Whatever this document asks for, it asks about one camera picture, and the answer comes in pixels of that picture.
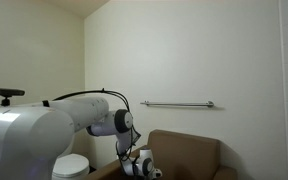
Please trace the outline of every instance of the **brown armchair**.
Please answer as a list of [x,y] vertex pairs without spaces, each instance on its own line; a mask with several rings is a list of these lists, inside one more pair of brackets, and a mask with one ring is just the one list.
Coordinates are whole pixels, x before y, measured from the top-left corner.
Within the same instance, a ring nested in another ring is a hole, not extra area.
[[[237,180],[236,170],[220,165],[219,140],[154,130],[149,135],[147,147],[152,149],[154,166],[163,173],[160,180]],[[123,175],[120,163],[116,160],[86,178],[95,179],[134,178]]]

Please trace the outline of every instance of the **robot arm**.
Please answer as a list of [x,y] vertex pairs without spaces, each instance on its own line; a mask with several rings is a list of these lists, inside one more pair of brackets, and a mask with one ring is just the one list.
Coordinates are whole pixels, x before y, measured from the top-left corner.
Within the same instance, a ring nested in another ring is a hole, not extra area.
[[127,175],[161,176],[150,150],[128,152],[139,138],[127,110],[109,111],[104,98],[76,98],[0,108],[0,180],[50,180],[56,158],[73,133],[87,128],[95,136],[116,135],[117,154]]
[[140,155],[132,158],[128,153],[140,134],[133,127],[133,117],[127,110],[111,111],[101,122],[96,122],[87,127],[89,134],[93,136],[116,135],[116,151],[121,166],[126,175],[142,176],[148,179],[156,179],[162,176],[162,172],[154,167],[153,154],[150,149],[140,150]]

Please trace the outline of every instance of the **ceiling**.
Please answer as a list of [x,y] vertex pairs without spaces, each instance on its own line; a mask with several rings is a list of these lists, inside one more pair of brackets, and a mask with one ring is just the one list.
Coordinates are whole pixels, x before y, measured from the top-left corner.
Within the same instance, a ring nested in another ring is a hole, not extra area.
[[109,0],[44,0],[86,18]]

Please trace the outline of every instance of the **chair armrest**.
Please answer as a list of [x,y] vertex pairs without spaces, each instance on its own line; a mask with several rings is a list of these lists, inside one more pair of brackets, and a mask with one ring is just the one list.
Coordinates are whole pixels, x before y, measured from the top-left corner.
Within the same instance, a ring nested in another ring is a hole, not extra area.
[[233,168],[220,166],[213,180],[237,180],[237,172]]
[[[142,146],[131,153],[132,157],[139,155],[140,149],[147,147]],[[115,160],[108,165],[90,173],[85,180],[134,180],[133,176],[127,176],[122,172],[119,160]]]

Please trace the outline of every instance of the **toilet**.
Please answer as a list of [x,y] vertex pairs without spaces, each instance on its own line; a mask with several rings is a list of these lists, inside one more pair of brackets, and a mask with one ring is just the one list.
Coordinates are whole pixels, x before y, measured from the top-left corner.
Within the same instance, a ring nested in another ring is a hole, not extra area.
[[78,154],[71,154],[74,138],[69,147],[57,158],[52,180],[82,180],[89,174],[88,159]]

